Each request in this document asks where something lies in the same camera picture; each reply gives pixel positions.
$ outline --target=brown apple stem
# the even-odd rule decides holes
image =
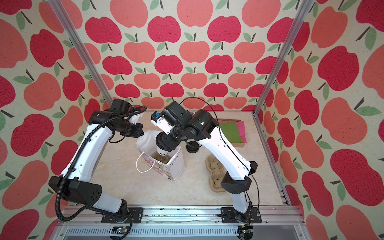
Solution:
[[[312,9],[313,9],[315,3],[316,3],[316,2],[313,3],[313,5],[312,5],[312,7],[311,7],[311,9],[310,9],[310,11],[309,11],[308,13],[310,13],[310,12],[312,11]]]
[[[31,21],[26,17],[26,15],[23,13],[23,11],[21,11],[21,14],[23,14],[23,16],[25,17],[25,19],[27,20],[27,22],[29,22],[30,24],[33,24],[33,23],[31,23]]]
[[[340,8],[341,8],[341,6],[343,5],[344,1],[345,1],[345,0],[342,0],[342,1],[341,1],[340,6],[339,6],[339,8],[338,8],[337,10],[340,10]]]
[[[322,138],[323,138],[323,135],[321,134],[320,137],[316,140],[316,142],[319,142],[320,139],[322,139]]]
[[[323,83],[317,90],[321,90],[326,83]]]
[[[334,182],[330,182],[330,183],[332,183],[333,185],[335,185],[335,184],[338,184],[338,183],[340,183],[341,181],[340,180],[338,180],[338,181],[334,181]]]
[[[28,69],[26,70],[26,73],[27,73],[27,75],[32,79],[32,81],[34,81],[32,75],[28,72]]]
[[[355,40],[355,41],[359,41],[366,33],[367,31],[370,29],[371,27],[369,26],[367,29],[365,29],[365,31]]]
[[[63,66],[62,66],[59,62],[57,62],[57,64],[59,64],[59,67],[60,67],[62,70],[64,70]]]
[[[307,62],[308,62],[308,60],[310,59],[311,55],[312,55],[312,51],[311,51],[310,55],[309,55],[308,58],[307,58]]]
[[[4,113],[4,114],[7,115],[9,118],[14,118],[14,117],[15,117],[15,116],[13,116],[12,114],[7,113],[7,112],[4,111],[4,110],[0,110],[0,112]]]
[[[356,107],[353,108],[353,110],[356,110],[363,102],[364,102],[364,98],[360,100],[360,102],[356,105]]]
[[[92,0],[89,0],[89,1],[91,2],[93,9],[95,9],[97,11],[97,9],[95,8],[95,5],[93,5]]]
[[[9,172],[5,171],[5,175],[9,178],[12,178],[12,179],[16,179],[14,176],[12,176],[12,174],[10,174]]]

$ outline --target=green leaf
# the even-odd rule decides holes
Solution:
[[[64,113],[58,112],[58,113],[53,114],[52,117],[53,118],[62,118],[62,117],[64,117]]]
[[[73,47],[72,43],[70,41],[68,41],[68,40],[64,40],[63,43],[65,44],[65,46],[67,46],[69,48]]]
[[[57,77],[60,74],[60,67],[58,63],[55,63],[55,65],[53,66],[53,70],[55,71],[55,75]]]
[[[311,210],[311,206],[312,206],[310,197],[307,197],[306,203],[307,203],[308,211],[310,211]]]
[[[218,49],[220,46],[221,46],[221,43],[216,43],[216,44],[214,45],[214,47],[212,48],[212,50],[216,50],[216,49]]]
[[[313,10],[312,10],[312,14],[314,17],[317,16],[317,11],[319,10],[319,4],[317,2],[314,2],[314,6],[313,6]]]
[[[101,51],[102,52],[107,51],[107,49],[108,49],[108,44],[107,43],[104,43],[103,45],[101,45]]]
[[[124,35],[131,41],[131,42],[136,42],[136,38],[132,36],[131,34],[124,33]]]
[[[14,78],[14,80],[18,83],[22,83],[22,84],[30,84],[32,83],[32,79],[30,79],[29,77],[25,77],[25,76],[17,76]]]
[[[374,116],[381,113],[379,109],[374,107],[361,107],[356,109],[356,112],[362,116]]]
[[[190,68],[190,67],[185,67],[185,69],[186,69],[188,72],[193,73],[193,69],[192,69],[192,68]]]
[[[166,46],[166,43],[160,43],[158,46],[157,46],[157,51],[160,51],[162,50],[164,47]]]
[[[12,183],[13,183],[13,179],[5,179],[5,180],[0,181],[0,190],[8,187]]]
[[[242,70],[240,67],[236,67],[236,71],[237,71],[238,73],[243,73],[243,70]]]
[[[151,5],[149,6],[150,10],[154,10],[159,5],[160,0],[152,0]]]
[[[318,57],[318,56],[313,56],[313,57],[311,57],[310,59],[308,59],[308,63],[314,63],[314,62],[316,62],[317,60],[319,60],[319,57]]]
[[[298,162],[294,162],[293,165],[297,168],[297,169],[303,169],[303,167],[300,165],[300,163]]]
[[[291,0],[289,1],[284,7],[283,7],[283,10],[288,10],[290,8],[292,8],[293,6],[296,5],[298,0]]]
[[[144,74],[143,69],[141,69],[141,68],[135,68],[135,69],[136,69],[136,71],[138,71],[139,73]]]
[[[294,56],[295,56],[295,50],[292,48],[292,50],[291,50],[291,60],[293,60]]]
[[[226,3],[227,3],[227,0],[220,0],[218,2],[218,4],[216,5],[215,9],[220,9],[220,8],[224,7],[226,5]]]
[[[5,126],[5,116],[2,112],[0,112],[0,131],[3,130]]]
[[[249,35],[248,33],[244,33],[243,35],[244,35],[244,39],[245,39],[247,42],[252,41],[251,35]]]
[[[337,194],[339,195],[340,200],[343,201],[345,198],[345,187],[342,182],[337,185]]]
[[[41,152],[41,156],[43,158],[45,158],[47,156],[48,146],[45,143],[43,143],[43,145],[41,146],[40,152]]]
[[[261,75],[260,77],[258,77],[258,78],[256,79],[256,81],[261,80],[261,79],[264,79],[266,75],[267,75],[267,74]]]
[[[319,141],[317,144],[323,149],[332,149],[331,145],[329,145],[327,142]]]
[[[215,73],[211,77],[209,77],[209,80],[214,79],[215,77],[217,77],[217,73]]]
[[[373,45],[375,45],[376,42],[376,30],[374,28],[370,28],[365,35],[365,46],[372,50]]]
[[[20,30],[23,30],[25,28],[25,19],[21,12],[18,12],[16,14],[16,22]]]
[[[348,1],[346,1],[346,2],[341,6],[341,8],[339,9],[339,11],[344,12],[345,10],[349,9],[355,2],[357,2],[357,0],[348,0]]]
[[[81,4],[81,10],[86,11],[91,6],[91,2],[89,0],[83,0],[83,3]]]
[[[301,118],[299,117],[297,119],[297,128],[300,130],[300,127],[301,127]]]
[[[189,33],[184,33],[184,36],[189,40],[193,42],[193,36]]]
[[[328,95],[329,95],[329,86],[328,84],[325,84],[323,87],[323,97],[325,100],[327,100]]]
[[[53,196],[53,194],[48,194],[48,195],[44,196],[37,205],[41,205],[41,204],[48,202],[52,196]]]
[[[280,43],[273,44],[270,48],[268,48],[267,51],[270,52],[270,51],[275,50],[275,49],[279,46],[279,44],[280,44]]]

